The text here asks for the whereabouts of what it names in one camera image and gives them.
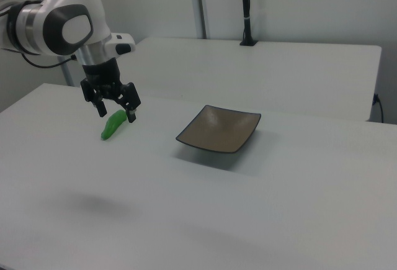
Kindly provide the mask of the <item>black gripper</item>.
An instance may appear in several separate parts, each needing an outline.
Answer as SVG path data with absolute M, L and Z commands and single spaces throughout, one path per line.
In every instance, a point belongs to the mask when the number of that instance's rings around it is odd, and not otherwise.
M 141 104 L 140 97 L 133 83 L 122 84 L 120 70 L 115 58 L 99 65 L 83 65 L 86 77 L 81 81 L 81 89 L 86 102 L 91 102 L 99 116 L 107 114 L 102 98 L 118 99 L 125 109 L 127 120 L 136 120 L 136 109 Z

